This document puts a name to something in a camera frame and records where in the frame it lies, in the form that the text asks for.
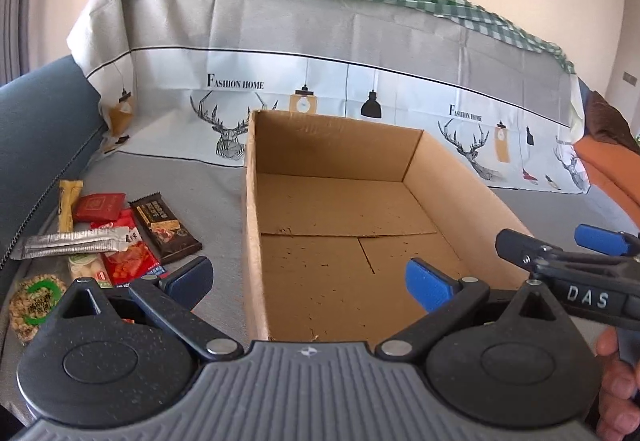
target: finger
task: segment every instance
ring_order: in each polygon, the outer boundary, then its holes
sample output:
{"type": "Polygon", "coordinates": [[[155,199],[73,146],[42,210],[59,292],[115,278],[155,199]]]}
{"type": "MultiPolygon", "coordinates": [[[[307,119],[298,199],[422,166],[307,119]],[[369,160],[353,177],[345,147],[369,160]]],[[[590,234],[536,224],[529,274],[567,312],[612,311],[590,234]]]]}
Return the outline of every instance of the finger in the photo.
{"type": "Polygon", "coordinates": [[[622,441],[624,435],[604,421],[598,423],[596,434],[602,441],[622,441]]]}
{"type": "Polygon", "coordinates": [[[596,341],[599,356],[611,356],[618,351],[618,335],[613,327],[606,328],[596,341]]]}
{"type": "Polygon", "coordinates": [[[620,399],[629,399],[637,388],[633,369],[620,360],[609,360],[602,376],[602,388],[620,399]]]}
{"type": "Polygon", "coordinates": [[[640,426],[640,409],[628,399],[600,392],[600,420],[621,434],[631,434],[640,426]]]}

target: snack package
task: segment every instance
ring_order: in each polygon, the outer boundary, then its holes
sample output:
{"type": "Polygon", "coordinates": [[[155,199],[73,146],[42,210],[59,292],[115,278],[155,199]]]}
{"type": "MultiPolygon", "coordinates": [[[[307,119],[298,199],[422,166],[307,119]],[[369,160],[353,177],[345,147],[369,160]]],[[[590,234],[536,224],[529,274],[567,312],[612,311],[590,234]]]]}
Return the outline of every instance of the snack package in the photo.
{"type": "Polygon", "coordinates": [[[39,259],[74,253],[100,253],[101,251],[126,251],[129,228],[111,230],[84,230],[70,233],[33,235],[20,239],[11,251],[11,259],[39,259]]]}
{"type": "Polygon", "coordinates": [[[9,302],[11,328],[23,345],[31,342],[49,312],[66,291],[55,275],[38,275],[23,280],[9,302]]]}
{"type": "Polygon", "coordinates": [[[68,261],[72,280],[82,277],[92,277],[102,288],[113,287],[99,253],[70,255],[68,261]]]}
{"type": "Polygon", "coordinates": [[[82,181],[61,181],[60,182],[60,199],[58,200],[58,231],[67,233],[74,231],[74,220],[71,210],[80,197],[82,181]]]}
{"type": "Polygon", "coordinates": [[[175,216],[159,193],[129,203],[140,225],[158,248],[163,264],[180,261],[202,249],[175,216]]]}
{"type": "Polygon", "coordinates": [[[76,223],[109,223],[120,216],[124,194],[91,194],[80,198],[74,209],[76,223]]]}
{"type": "Polygon", "coordinates": [[[167,273],[140,237],[140,232],[133,219],[133,211],[130,208],[121,211],[120,216],[113,223],[91,224],[91,228],[94,229],[111,227],[129,228],[127,251],[102,254],[104,265],[114,286],[126,287],[129,282],[143,275],[150,274],[160,277],[167,273]]]}

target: chocolate wrapper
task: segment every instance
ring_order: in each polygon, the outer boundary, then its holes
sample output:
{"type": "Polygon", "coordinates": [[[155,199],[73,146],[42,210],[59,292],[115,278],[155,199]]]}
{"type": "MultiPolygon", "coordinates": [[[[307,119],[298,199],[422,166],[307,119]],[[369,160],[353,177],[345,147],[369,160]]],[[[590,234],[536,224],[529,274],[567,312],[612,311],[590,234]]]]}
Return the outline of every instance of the chocolate wrapper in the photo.
{"type": "Polygon", "coordinates": [[[158,250],[161,264],[180,261],[202,249],[159,193],[129,203],[138,223],[158,250]]]}

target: orange cushion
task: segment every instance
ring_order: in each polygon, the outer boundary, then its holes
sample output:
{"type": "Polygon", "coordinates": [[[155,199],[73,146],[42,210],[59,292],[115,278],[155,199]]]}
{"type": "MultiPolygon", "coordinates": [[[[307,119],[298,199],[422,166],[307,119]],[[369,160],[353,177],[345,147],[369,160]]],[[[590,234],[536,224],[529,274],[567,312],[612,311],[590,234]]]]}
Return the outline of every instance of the orange cushion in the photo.
{"type": "Polygon", "coordinates": [[[611,179],[608,179],[606,175],[600,172],[596,167],[587,161],[582,161],[582,164],[584,165],[584,169],[587,170],[589,182],[592,185],[596,185],[600,190],[606,193],[606,195],[609,196],[615,204],[624,210],[626,215],[631,218],[636,226],[640,228],[640,206],[638,206],[631,197],[620,190],[620,188],[618,188],[611,179]]]}
{"type": "Polygon", "coordinates": [[[583,162],[596,167],[640,205],[640,155],[621,145],[600,143],[591,136],[583,137],[574,148],[583,162]]]}

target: silver snack wrapper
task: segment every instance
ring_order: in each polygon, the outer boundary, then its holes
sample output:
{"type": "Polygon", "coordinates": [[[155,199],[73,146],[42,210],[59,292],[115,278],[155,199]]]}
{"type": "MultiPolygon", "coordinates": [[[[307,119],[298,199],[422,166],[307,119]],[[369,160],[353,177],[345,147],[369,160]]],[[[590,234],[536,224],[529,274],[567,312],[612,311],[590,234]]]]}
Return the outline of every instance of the silver snack wrapper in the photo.
{"type": "MultiPolygon", "coordinates": [[[[11,258],[14,261],[23,261],[24,259],[38,259],[40,257],[56,257],[58,255],[74,255],[76,253],[103,253],[106,251],[127,251],[129,243],[126,240],[126,236],[122,239],[121,233],[112,233],[111,238],[101,238],[95,240],[91,238],[89,242],[77,243],[77,244],[56,244],[55,241],[51,241],[49,246],[44,244],[33,244],[26,241],[18,241],[18,244],[11,252],[11,258]]],[[[68,239],[62,239],[62,242],[67,242],[68,239]]]]}
{"type": "Polygon", "coordinates": [[[58,246],[70,246],[72,244],[86,244],[97,241],[105,241],[115,239],[117,241],[126,241],[129,234],[129,228],[97,228],[96,230],[71,231],[70,233],[51,233],[49,235],[33,235],[24,241],[24,247],[27,248],[48,248],[58,246]]]}

